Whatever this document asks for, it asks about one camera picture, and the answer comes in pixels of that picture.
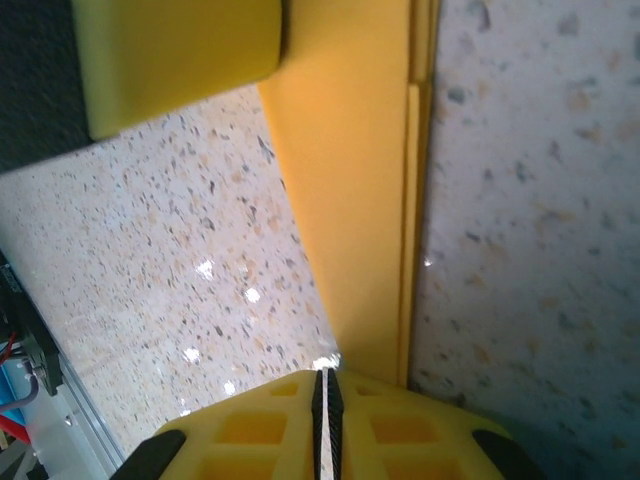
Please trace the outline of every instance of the speckled floor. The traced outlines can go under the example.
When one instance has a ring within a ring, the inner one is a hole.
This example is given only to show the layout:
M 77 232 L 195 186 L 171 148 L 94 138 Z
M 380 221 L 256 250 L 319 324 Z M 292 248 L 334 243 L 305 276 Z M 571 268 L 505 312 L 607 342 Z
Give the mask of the speckled floor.
M 554 478 L 640 477 L 639 32 L 637 0 L 442 8 L 411 385 Z M 3 176 L 0 247 L 125 451 L 336 351 L 253 88 Z

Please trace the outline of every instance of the yellow foam block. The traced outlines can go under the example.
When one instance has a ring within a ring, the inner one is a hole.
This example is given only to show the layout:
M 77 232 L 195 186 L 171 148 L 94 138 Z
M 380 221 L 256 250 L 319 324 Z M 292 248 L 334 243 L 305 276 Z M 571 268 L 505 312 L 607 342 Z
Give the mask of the yellow foam block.
M 401 385 L 422 216 L 434 5 L 285 2 L 284 60 L 259 85 L 346 365 Z
M 92 138 L 266 77 L 280 0 L 72 0 Z
M 157 434 L 187 439 L 160 480 L 313 478 L 315 380 L 297 372 L 167 423 Z
M 473 439 L 476 430 L 505 438 L 494 422 L 352 372 L 338 372 L 344 402 L 344 479 L 501 479 Z

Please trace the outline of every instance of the red wire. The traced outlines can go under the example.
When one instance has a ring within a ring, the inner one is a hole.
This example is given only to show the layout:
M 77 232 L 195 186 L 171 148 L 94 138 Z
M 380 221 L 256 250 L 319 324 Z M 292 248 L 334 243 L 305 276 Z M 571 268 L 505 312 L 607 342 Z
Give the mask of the red wire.
M 11 347 L 13 347 L 13 342 L 16 341 L 16 337 L 18 336 L 17 332 L 13 332 L 9 337 L 9 341 L 7 342 L 7 346 L 5 347 L 4 353 L 2 354 L 2 358 L 0 358 L 0 365 L 7 361 L 7 359 L 11 356 Z

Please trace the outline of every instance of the speckled wall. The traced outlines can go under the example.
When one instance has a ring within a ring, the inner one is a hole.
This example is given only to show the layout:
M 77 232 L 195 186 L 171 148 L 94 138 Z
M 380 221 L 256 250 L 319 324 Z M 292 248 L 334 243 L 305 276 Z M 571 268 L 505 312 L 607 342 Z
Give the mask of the speckled wall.
M 412 384 L 640 478 L 640 2 L 446 0 Z

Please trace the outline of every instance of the yellow plastic panel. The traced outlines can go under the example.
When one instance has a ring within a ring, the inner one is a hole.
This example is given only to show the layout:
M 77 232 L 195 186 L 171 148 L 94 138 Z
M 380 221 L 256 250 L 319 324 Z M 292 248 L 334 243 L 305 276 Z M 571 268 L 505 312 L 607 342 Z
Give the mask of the yellow plastic panel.
M 399 385 L 421 230 L 434 3 L 287 1 L 283 64 L 259 86 L 346 365 Z
M 352 372 L 337 376 L 344 401 L 343 478 L 502 478 L 472 437 L 486 429 L 510 438 L 499 425 Z
M 72 0 L 89 130 L 150 117 L 266 77 L 280 0 Z
M 298 372 L 167 423 L 187 440 L 161 480 L 313 478 L 316 372 Z

